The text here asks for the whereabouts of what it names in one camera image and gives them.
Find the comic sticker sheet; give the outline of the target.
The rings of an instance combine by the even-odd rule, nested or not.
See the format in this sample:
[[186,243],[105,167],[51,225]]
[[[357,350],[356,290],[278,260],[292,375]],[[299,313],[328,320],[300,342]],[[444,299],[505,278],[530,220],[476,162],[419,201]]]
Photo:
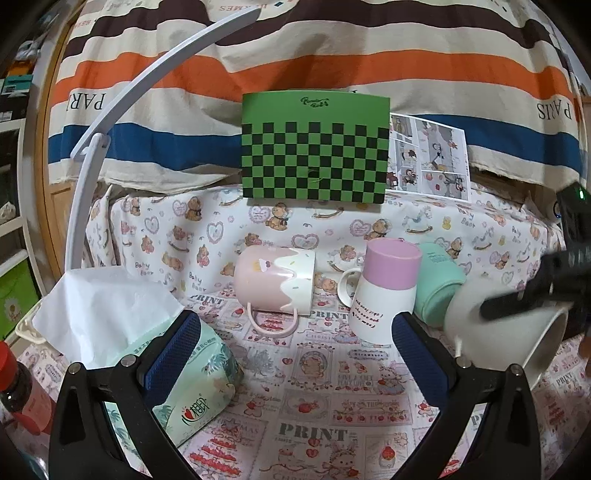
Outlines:
[[392,113],[387,187],[469,202],[471,177],[465,132]]

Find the white ceramic cup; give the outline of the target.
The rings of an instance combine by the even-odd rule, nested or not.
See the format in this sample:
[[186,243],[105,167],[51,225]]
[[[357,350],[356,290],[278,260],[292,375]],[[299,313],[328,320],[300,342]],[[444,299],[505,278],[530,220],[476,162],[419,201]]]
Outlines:
[[482,303],[509,292],[508,287],[488,278],[466,281],[448,306],[444,332],[475,366],[504,371],[518,364],[534,388],[562,342],[568,306],[548,302],[525,313],[485,320],[480,313]]

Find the striped Paris blanket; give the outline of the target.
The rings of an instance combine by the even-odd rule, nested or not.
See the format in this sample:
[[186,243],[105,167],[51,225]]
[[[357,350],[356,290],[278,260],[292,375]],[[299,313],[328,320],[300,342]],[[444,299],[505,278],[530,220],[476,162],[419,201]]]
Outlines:
[[102,180],[172,192],[236,166],[242,97],[384,96],[465,132],[471,165],[552,190],[586,172],[575,75],[529,1],[267,1],[259,21],[185,60],[110,130]]

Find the pink drip-glaze mug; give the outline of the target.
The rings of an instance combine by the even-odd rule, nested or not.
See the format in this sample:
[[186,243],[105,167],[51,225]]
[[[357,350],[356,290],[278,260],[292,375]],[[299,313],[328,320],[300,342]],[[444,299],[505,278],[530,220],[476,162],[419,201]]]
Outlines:
[[[315,251],[263,245],[246,247],[235,263],[233,286],[257,333],[270,338],[290,336],[297,330],[301,316],[311,314]],[[293,322],[290,327],[269,330],[256,321],[259,312],[291,315]]]

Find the pink and white cup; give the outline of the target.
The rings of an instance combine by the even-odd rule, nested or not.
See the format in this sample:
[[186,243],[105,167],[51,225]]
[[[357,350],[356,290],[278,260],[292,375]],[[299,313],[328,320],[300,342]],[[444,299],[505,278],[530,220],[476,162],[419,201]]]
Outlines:
[[338,297],[349,308],[349,328],[361,340],[388,345],[392,324],[414,310],[423,252],[415,244],[393,238],[367,243],[363,265],[342,273]]

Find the green checkered box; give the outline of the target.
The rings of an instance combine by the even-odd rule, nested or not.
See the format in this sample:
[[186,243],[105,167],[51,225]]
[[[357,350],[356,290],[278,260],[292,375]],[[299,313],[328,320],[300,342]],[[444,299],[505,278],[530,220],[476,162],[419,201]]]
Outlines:
[[386,97],[330,90],[242,98],[246,198],[384,203],[390,143]]

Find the red cap bottle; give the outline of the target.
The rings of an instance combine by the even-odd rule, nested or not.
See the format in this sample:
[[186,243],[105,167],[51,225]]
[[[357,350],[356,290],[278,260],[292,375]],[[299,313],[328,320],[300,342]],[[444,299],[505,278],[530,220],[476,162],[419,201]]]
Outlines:
[[50,434],[55,402],[4,341],[0,365],[1,403],[32,435]]

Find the white shelf unit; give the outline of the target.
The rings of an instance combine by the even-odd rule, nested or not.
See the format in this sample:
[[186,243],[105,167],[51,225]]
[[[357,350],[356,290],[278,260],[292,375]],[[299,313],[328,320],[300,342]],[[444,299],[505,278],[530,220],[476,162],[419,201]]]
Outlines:
[[1,338],[8,340],[18,322],[45,292],[23,211],[24,138],[38,39],[19,45],[1,73]]

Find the mint green mug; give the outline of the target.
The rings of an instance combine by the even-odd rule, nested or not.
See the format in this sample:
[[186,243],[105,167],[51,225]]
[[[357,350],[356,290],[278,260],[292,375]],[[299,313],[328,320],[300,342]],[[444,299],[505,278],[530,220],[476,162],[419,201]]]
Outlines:
[[465,283],[466,274],[440,245],[421,243],[419,248],[423,257],[414,313],[426,325],[441,329],[449,304]]

